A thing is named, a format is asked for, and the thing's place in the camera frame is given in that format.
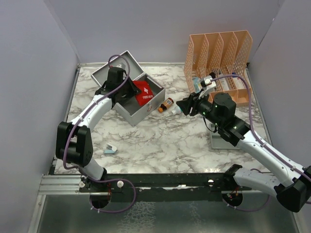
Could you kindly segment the white green bottle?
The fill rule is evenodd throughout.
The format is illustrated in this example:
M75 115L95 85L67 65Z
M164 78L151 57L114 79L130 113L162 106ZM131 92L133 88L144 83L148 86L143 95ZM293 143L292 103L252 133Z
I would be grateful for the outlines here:
M181 109L177 106L175 107L173 110L172 110L172 115L177 115L177 114L180 114L182 113Z

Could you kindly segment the brown medicine bottle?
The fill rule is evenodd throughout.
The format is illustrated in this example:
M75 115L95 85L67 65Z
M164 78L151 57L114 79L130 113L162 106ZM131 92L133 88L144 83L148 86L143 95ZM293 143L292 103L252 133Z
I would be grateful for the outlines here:
M160 107L158 108L158 112L163 113L164 111L168 110L173 104L173 99L167 98L163 103L161 103Z

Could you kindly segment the silver metal case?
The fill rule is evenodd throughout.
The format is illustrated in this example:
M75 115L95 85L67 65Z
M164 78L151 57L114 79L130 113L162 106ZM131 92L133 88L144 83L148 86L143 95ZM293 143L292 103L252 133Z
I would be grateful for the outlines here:
M105 95L118 87L123 82L121 71L124 77L129 74L129 80L114 94L113 108L134 127L164 101L165 88L142 69L129 51L125 51L91 74L99 87L98 93Z

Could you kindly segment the red first aid pouch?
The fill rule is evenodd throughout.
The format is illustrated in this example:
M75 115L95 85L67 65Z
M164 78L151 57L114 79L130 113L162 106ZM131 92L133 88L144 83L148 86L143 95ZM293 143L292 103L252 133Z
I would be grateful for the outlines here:
M153 92L146 81L133 81L134 85L141 91L140 94L135 96L140 106L148 103L153 97Z

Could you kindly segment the grey plastic tray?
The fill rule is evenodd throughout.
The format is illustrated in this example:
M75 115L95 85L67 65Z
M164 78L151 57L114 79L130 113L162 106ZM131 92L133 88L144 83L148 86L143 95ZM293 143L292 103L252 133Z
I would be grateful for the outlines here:
M237 147L234 147L229 142L226 142L220 137L217 132L213 132L215 126L210 123L209 128L212 130L210 132L211 148L216 150L239 150Z

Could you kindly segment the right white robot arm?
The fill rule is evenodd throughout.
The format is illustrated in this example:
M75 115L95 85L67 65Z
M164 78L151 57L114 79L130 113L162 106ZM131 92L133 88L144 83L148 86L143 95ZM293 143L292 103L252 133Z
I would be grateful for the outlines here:
M235 115L236 103L229 94L219 93L209 102L192 93L177 101L184 115L202 115L214 124L222 139L247 152L272 176L255 173L239 165L224 176L223 184L229 190L238 186L249 187L275 197L287 210L299 212L311 197L311 168L304 167L286 157L263 140L251 125Z

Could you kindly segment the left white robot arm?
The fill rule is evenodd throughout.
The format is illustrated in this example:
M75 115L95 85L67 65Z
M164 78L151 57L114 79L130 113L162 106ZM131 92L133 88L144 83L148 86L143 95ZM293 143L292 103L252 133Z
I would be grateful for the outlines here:
M106 189L106 170L93 156L91 133L102 117L116 103L126 102L141 93L129 78L129 72L120 67L110 67L107 80L90 104L71 122L61 122L57 127L56 158L63 161L66 170L78 169L88 176L90 185L100 192Z

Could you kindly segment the teal medicine box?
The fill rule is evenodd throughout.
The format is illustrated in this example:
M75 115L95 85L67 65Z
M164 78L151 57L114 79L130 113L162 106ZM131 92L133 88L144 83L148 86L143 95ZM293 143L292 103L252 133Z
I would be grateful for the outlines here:
M202 89L201 79L199 77L193 77L192 82L193 82L194 92L199 93Z

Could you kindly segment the white medicine box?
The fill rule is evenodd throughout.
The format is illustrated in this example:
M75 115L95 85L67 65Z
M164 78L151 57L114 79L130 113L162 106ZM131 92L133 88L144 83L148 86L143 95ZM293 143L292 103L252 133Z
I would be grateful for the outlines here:
M223 90L223 91L228 91L228 90L230 90L230 85L229 85L229 83L228 83L227 78L222 78L223 76L224 76L224 74L220 74L220 75L219 75L219 77L221 77L221 78L219 79L219 82L220 82L220 84L221 84L221 86L222 86L222 90Z

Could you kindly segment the red blue medicine box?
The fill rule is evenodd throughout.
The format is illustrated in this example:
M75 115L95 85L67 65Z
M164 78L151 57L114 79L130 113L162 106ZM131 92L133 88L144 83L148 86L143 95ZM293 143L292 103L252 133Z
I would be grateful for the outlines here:
M233 82L234 82L234 84L235 84L237 89L245 89L245 85L244 85L243 81L240 78L233 77L232 80L233 80Z

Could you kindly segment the black white thermometer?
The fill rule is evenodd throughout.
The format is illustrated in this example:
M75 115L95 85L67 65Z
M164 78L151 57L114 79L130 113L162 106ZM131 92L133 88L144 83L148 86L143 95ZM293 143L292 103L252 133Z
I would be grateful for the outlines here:
M216 74L214 72L209 73L209 76L211 76L213 79L216 78Z

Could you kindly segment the peach file organizer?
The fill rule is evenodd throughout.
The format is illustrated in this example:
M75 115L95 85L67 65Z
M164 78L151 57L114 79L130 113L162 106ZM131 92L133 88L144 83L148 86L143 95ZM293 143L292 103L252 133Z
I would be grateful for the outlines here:
M252 48L253 39L247 30L191 34L188 43L188 51L184 65L184 75L189 91L194 92L193 77L203 78L214 72L216 77L220 74L239 75L246 81L246 65ZM249 104L251 85L245 89L237 89L231 77L227 77L230 90L223 91L219 80L216 88L209 95L212 102L217 93L228 93L237 106Z

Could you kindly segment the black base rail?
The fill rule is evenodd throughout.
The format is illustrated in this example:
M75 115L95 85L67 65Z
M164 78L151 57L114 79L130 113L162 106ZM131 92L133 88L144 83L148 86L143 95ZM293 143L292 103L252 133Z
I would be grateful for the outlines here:
M226 193L241 191L233 175L241 168L233 165L224 173L159 173L159 174L105 174L102 182L81 177L79 191L89 193L96 207L111 202L174 202L222 201Z

